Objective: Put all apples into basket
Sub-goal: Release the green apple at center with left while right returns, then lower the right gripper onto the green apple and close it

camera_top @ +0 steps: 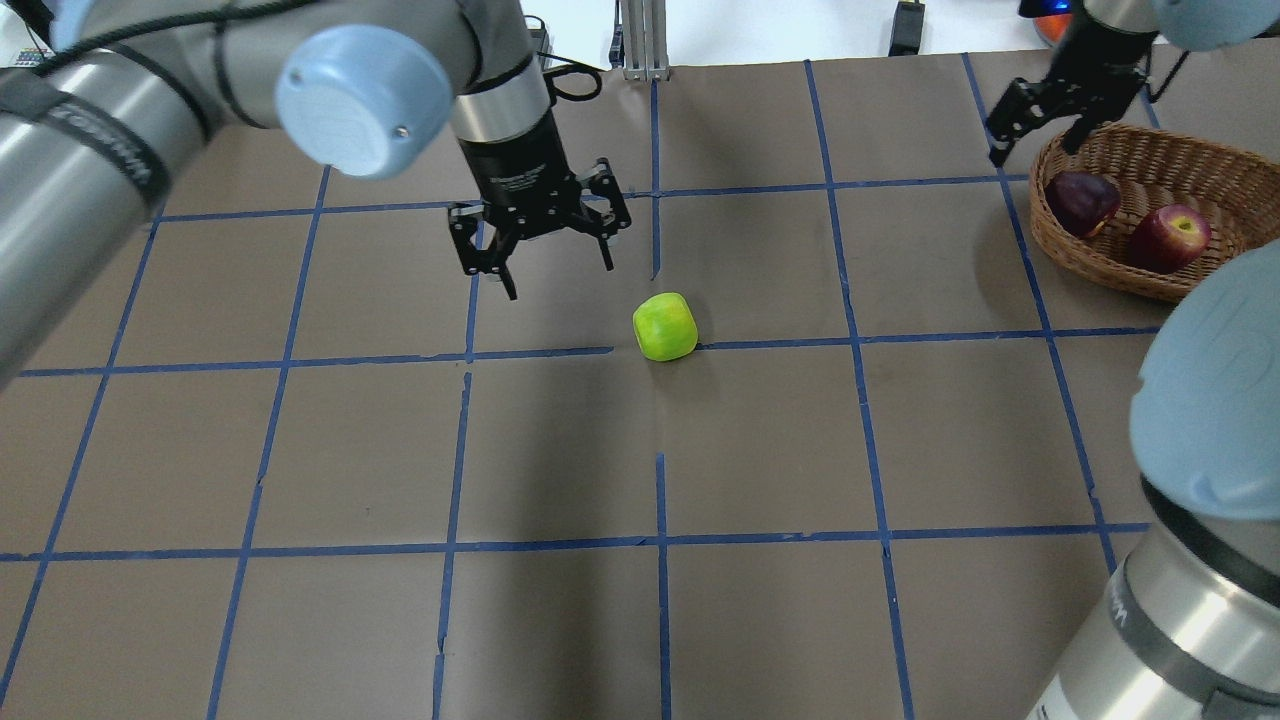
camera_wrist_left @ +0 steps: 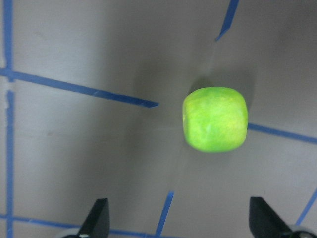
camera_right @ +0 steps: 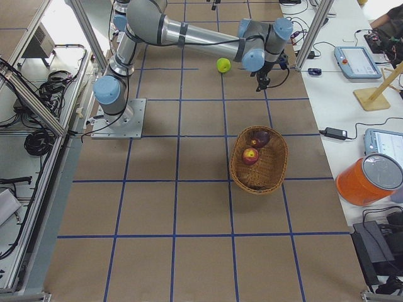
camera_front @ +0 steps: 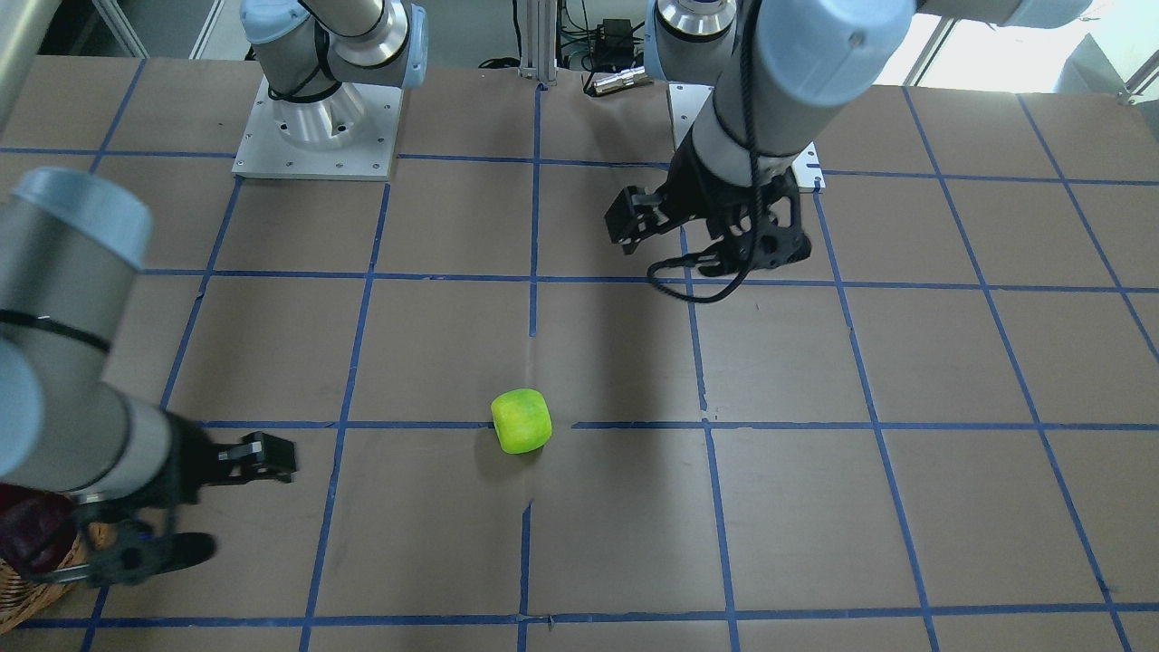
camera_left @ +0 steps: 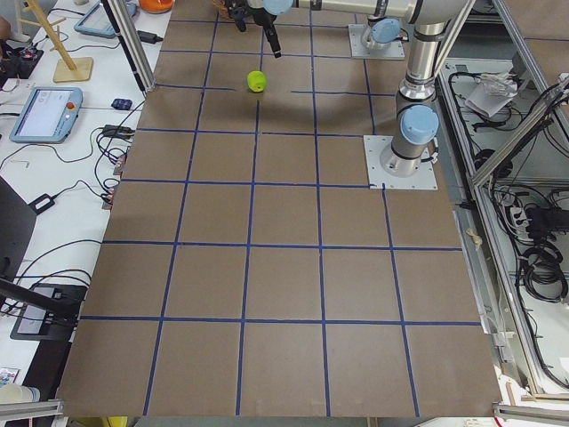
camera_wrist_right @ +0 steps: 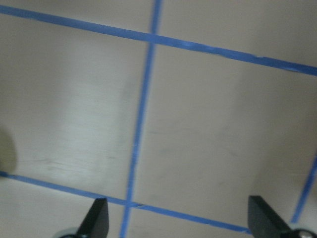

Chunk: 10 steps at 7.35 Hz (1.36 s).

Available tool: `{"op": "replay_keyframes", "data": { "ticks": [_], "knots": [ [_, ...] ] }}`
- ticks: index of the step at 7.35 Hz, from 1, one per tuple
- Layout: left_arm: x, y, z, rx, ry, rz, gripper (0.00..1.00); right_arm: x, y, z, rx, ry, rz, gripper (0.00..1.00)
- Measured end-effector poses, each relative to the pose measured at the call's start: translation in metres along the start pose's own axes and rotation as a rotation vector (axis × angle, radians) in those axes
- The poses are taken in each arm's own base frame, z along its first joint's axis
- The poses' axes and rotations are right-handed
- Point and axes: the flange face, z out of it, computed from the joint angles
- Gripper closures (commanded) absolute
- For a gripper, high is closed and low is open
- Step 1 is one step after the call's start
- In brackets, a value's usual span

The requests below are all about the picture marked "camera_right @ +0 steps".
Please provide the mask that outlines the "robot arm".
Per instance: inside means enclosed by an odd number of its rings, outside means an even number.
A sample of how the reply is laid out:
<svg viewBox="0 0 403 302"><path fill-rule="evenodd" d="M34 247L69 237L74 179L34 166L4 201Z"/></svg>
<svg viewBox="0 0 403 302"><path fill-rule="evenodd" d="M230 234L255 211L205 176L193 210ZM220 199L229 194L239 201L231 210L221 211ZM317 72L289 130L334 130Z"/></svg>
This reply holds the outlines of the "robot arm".
<svg viewBox="0 0 403 302"><path fill-rule="evenodd" d="M106 72L93 86L108 128L125 127L133 120L134 110L128 103L129 81L142 46L190 47L227 57L240 62L244 70L256 77L256 90L262 91L269 88L268 74L275 64L281 63L293 30L292 22L286 18L273 23L243 19L237 36L231 36L172 20L165 14L166 7L167 1L127 3L124 37Z"/></svg>

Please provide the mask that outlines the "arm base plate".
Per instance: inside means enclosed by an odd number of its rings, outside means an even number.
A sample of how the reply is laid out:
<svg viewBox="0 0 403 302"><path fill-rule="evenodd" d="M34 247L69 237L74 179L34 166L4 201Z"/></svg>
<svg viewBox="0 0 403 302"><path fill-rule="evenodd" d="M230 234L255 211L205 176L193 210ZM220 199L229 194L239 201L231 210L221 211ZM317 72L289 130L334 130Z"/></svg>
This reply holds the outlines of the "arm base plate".
<svg viewBox="0 0 403 302"><path fill-rule="evenodd" d="M114 122L119 115L105 115L103 108L98 106L98 114L101 118L95 119L92 123L93 139L141 139L144 123L144 115L147 100L146 98L129 99L124 114Z"/></svg>

